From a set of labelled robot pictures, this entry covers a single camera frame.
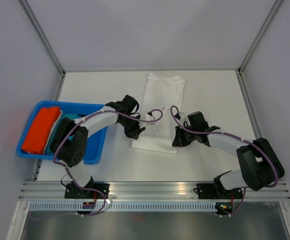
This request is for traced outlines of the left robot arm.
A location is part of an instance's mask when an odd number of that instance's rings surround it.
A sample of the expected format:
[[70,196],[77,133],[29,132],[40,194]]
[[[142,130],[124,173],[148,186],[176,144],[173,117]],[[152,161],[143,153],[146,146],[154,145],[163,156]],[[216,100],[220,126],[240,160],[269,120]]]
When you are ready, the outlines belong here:
[[122,101],[105,104],[98,112],[60,121],[50,145],[53,163],[65,169],[81,197],[89,198],[94,192],[94,180],[83,162],[88,138],[110,125],[120,124],[127,138],[138,139],[145,130],[140,126],[138,109],[139,103],[126,95]]

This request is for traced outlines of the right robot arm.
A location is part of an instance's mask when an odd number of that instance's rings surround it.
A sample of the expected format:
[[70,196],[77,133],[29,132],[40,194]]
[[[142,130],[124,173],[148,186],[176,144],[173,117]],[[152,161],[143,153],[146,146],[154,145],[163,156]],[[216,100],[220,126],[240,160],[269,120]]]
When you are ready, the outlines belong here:
[[173,147],[183,148],[197,141],[238,159],[238,170],[227,171],[214,178],[213,192],[216,196],[223,198],[237,188],[258,191],[275,187],[284,177],[285,170],[267,139],[246,140],[218,126],[209,126],[200,111],[188,115],[184,123],[180,123],[179,114],[172,117],[177,123]]

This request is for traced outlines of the white t-shirt with robot print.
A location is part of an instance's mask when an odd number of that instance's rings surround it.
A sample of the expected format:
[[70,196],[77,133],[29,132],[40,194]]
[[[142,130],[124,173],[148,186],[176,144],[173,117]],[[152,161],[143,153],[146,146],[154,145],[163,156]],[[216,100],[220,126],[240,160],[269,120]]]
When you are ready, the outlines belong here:
[[149,73],[141,105],[141,118],[153,109],[160,109],[163,117],[156,123],[147,123],[137,140],[131,147],[138,150],[176,154],[177,148],[172,146],[175,138],[176,123],[170,114],[170,107],[182,108],[186,79],[180,76],[164,77]]

